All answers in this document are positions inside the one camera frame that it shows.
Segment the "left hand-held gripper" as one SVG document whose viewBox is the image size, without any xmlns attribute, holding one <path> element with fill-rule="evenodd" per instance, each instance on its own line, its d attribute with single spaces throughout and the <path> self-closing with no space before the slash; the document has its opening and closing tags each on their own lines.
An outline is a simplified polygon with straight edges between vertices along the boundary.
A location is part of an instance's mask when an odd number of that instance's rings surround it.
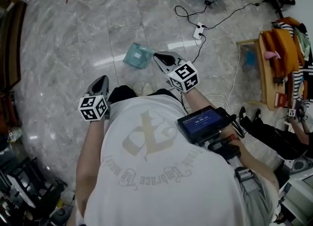
<svg viewBox="0 0 313 226">
<path fill-rule="evenodd" d="M 78 111 L 85 121 L 100 121 L 109 119 L 111 112 L 111 102 L 107 101 L 104 96 L 109 93 L 109 78 L 106 75 L 98 77 L 93 81 L 87 93 L 90 96 L 81 97 Z"/>
</svg>

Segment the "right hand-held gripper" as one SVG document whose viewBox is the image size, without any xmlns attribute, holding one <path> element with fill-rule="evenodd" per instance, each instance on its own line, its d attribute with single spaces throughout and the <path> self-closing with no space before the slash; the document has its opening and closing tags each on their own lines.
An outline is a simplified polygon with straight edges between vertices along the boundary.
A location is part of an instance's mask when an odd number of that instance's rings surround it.
<svg viewBox="0 0 313 226">
<path fill-rule="evenodd" d="M 176 52 L 157 52 L 153 55 L 153 59 L 162 72 L 169 72 L 166 78 L 177 90 L 187 93 L 199 84 L 198 71 L 190 61 L 186 61 L 173 70 L 175 61 L 182 60 Z"/>
</svg>

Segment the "person's left forearm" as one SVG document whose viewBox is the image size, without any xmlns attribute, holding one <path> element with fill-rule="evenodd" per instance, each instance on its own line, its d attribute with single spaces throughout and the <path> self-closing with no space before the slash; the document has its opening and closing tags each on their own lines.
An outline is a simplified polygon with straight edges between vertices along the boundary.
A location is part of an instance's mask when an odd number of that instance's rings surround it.
<svg viewBox="0 0 313 226">
<path fill-rule="evenodd" d="M 76 166 L 75 198 L 77 207 L 84 216 L 89 197 L 94 190 L 100 168 L 100 156 L 105 136 L 105 120 L 89 124 L 85 141 Z"/>
</svg>

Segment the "person's right forearm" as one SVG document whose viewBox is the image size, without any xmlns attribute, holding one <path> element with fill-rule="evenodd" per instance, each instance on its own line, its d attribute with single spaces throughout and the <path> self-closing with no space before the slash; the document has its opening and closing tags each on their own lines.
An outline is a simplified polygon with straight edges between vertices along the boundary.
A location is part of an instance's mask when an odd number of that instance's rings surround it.
<svg viewBox="0 0 313 226">
<path fill-rule="evenodd" d="M 191 89 L 189 92 L 183 94 L 189 107 L 193 112 L 203 109 L 207 106 L 215 106 L 196 88 Z M 256 173 L 262 175 L 265 179 L 267 179 L 276 189 L 276 192 L 279 191 L 279 183 L 278 180 L 272 171 L 267 165 L 256 159 L 243 145 L 240 141 L 239 136 L 237 135 L 235 129 L 232 125 L 228 125 L 227 127 L 223 128 L 220 137 L 227 138 L 231 135 L 235 136 L 235 139 L 230 142 L 232 145 L 236 145 L 239 147 L 241 156 L 239 160 L 243 167 L 249 168 Z"/>
</svg>

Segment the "person's black shorts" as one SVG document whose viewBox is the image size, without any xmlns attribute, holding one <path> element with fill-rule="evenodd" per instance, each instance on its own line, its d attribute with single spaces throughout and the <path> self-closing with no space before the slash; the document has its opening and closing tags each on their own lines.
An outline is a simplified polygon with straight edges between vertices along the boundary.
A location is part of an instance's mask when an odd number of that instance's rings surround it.
<svg viewBox="0 0 313 226">
<path fill-rule="evenodd" d="M 169 90 L 166 89 L 158 89 L 156 92 L 148 94 L 148 96 L 152 95 L 167 95 L 178 100 Z M 112 91 L 112 93 L 108 97 L 108 101 L 113 104 L 116 102 L 120 102 L 135 97 L 138 97 L 138 95 L 132 88 L 128 87 L 127 85 L 121 85 Z"/>
</svg>

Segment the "person's beige shoe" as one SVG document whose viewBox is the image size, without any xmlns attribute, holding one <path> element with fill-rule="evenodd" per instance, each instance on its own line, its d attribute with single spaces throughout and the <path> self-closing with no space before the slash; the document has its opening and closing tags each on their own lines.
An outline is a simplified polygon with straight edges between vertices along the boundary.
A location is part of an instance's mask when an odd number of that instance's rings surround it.
<svg viewBox="0 0 313 226">
<path fill-rule="evenodd" d="M 141 93 L 141 95 L 142 95 L 142 96 L 148 96 L 148 95 L 150 95 L 150 94 L 152 94 L 152 93 L 154 93 L 154 90 L 153 90 L 151 84 L 150 84 L 150 83 L 146 83 L 146 84 L 143 86 L 143 88 L 142 88 L 142 93 Z"/>
</svg>

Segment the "white power strip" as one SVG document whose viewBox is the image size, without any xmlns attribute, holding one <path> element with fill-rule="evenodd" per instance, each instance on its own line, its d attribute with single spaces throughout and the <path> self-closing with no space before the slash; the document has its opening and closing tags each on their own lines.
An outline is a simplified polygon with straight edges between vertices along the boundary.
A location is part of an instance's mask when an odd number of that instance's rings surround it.
<svg viewBox="0 0 313 226">
<path fill-rule="evenodd" d="M 200 40 L 201 39 L 203 31 L 204 31 L 204 28 L 205 28 L 205 26 L 204 26 L 203 23 L 198 22 L 196 24 L 195 31 L 193 33 L 193 38 L 195 40 Z"/>
</svg>

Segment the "blue plastic item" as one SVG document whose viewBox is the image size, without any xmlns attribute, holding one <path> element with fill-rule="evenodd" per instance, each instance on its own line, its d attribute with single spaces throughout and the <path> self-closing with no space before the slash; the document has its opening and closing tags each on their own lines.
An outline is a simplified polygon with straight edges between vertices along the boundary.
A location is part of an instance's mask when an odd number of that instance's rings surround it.
<svg viewBox="0 0 313 226">
<path fill-rule="evenodd" d="M 256 69 L 256 63 L 257 59 L 255 53 L 251 50 L 248 50 L 246 52 L 245 67 L 247 69 Z"/>
</svg>

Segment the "wooden step platform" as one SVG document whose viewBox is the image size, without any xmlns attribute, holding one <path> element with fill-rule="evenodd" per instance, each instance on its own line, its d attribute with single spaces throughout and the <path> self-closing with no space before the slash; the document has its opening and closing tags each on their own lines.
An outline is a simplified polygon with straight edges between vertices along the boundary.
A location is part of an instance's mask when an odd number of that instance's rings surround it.
<svg viewBox="0 0 313 226">
<path fill-rule="evenodd" d="M 0 18 L 0 92 L 21 80 L 20 48 L 26 4 L 18 2 Z"/>
</svg>

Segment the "light wooden table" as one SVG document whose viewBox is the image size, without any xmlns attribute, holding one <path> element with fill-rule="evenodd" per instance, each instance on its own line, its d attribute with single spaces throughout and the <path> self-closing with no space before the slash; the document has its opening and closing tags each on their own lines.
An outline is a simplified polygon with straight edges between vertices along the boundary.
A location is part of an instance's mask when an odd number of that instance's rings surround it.
<svg viewBox="0 0 313 226">
<path fill-rule="evenodd" d="M 288 89 L 287 83 L 275 83 L 274 82 L 274 69 L 270 66 L 270 61 L 264 58 L 264 52 L 266 51 L 266 39 L 263 36 L 263 31 L 260 32 L 258 38 L 237 41 L 236 44 L 247 45 L 253 44 L 255 55 L 257 59 L 257 66 L 259 68 L 260 83 L 261 83 L 261 100 L 260 101 L 247 101 L 249 104 L 264 104 L 270 111 L 275 111 L 277 108 L 274 106 L 275 94 L 284 93 Z M 290 98 L 288 97 L 288 106 L 290 108 Z"/>
</svg>

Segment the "person's white t-shirt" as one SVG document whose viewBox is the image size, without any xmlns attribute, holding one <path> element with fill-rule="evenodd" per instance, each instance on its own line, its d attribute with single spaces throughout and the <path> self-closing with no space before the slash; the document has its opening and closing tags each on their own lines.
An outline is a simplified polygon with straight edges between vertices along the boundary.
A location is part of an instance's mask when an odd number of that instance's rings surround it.
<svg viewBox="0 0 313 226">
<path fill-rule="evenodd" d="M 255 173 L 247 193 L 218 154 L 190 144 L 184 110 L 167 95 L 112 104 L 86 226 L 269 226 L 274 186 Z"/>
</svg>

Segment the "orange cloth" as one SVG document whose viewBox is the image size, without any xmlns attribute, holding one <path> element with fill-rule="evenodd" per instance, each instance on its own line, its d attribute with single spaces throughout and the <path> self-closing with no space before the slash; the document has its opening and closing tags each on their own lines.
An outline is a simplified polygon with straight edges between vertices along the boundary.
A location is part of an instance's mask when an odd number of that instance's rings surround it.
<svg viewBox="0 0 313 226">
<path fill-rule="evenodd" d="M 286 17 L 278 19 L 274 24 L 276 27 L 263 31 L 262 37 L 267 51 L 278 53 L 269 60 L 274 76 L 284 78 L 305 65 L 300 39 L 296 37 L 294 31 L 300 28 L 301 23 L 292 17 Z"/>
</svg>

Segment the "maroon book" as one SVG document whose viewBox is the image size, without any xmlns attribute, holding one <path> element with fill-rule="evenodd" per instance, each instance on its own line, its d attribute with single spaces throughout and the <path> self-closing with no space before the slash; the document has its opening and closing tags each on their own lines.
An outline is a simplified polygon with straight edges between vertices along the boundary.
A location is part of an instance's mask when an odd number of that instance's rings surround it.
<svg viewBox="0 0 313 226">
<path fill-rule="evenodd" d="M 275 94 L 275 101 L 274 106 L 276 108 L 282 107 L 285 108 L 288 106 L 288 96 L 284 93 L 276 93 Z"/>
</svg>

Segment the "black folding chair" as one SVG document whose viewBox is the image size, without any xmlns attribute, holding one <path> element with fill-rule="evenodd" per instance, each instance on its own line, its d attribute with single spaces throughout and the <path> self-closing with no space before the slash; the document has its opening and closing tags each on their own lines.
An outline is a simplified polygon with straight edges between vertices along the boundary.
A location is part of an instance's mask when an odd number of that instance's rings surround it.
<svg viewBox="0 0 313 226">
<path fill-rule="evenodd" d="M 273 7 L 275 8 L 275 13 L 278 14 L 279 18 L 283 18 L 282 8 L 284 5 L 295 5 L 295 0 L 271 0 Z"/>
</svg>

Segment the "black shelf rack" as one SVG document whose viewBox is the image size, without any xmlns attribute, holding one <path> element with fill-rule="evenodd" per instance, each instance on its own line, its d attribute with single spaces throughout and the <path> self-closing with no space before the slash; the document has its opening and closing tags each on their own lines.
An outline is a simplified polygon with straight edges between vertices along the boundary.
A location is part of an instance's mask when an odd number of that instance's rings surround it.
<svg viewBox="0 0 313 226">
<path fill-rule="evenodd" d="M 58 177 L 49 180 L 39 168 L 37 158 L 26 157 L 5 174 L 10 183 L 7 196 L 11 226 L 47 226 L 67 183 Z"/>
</svg>

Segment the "green cloth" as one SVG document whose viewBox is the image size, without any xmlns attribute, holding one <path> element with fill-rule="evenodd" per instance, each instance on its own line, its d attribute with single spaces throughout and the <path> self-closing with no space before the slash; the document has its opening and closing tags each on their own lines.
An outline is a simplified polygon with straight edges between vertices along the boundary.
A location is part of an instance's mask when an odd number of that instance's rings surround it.
<svg viewBox="0 0 313 226">
<path fill-rule="evenodd" d="M 294 35 L 298 39 L 300 51 L 304 57 L 304 60 L 307 61 L 309 59 L 309 54 L 311 50 L 311 42 L 308 37 L 296 27 L 294 28 Z"/>
</svg>

